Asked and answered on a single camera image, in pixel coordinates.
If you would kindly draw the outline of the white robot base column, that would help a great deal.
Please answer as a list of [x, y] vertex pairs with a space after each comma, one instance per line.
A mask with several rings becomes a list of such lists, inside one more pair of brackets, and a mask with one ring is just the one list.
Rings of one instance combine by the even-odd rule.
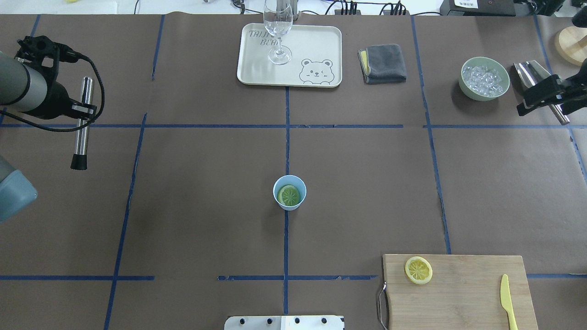
[[233, 316], [225, 330], [344, 330], [344, 317], [337, 315]]

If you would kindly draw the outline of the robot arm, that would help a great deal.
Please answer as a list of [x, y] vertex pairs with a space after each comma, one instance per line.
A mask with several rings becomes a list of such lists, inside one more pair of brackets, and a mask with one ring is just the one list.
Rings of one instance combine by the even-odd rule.
[[[72, 168], [78, 171], [87, 167], [87, 127], [100, 116], [102, 108], [90, 104], [90, 78], [84, 80], [83, 100], [71, 98], [57, 83], [59, 62], [76, 62], [90, 59], [73, 50], [52, 52], [20, 50], [15, 58], [1, 55], [1, 104], [14, 106], [22, 113], [40, 119], [68, 116], [79, 119], [80, 126], [76, 154]], [[6, 221], [35, 201], [37, 190], [24, 174], [6, 159], [1, 159], [0, 217]]]

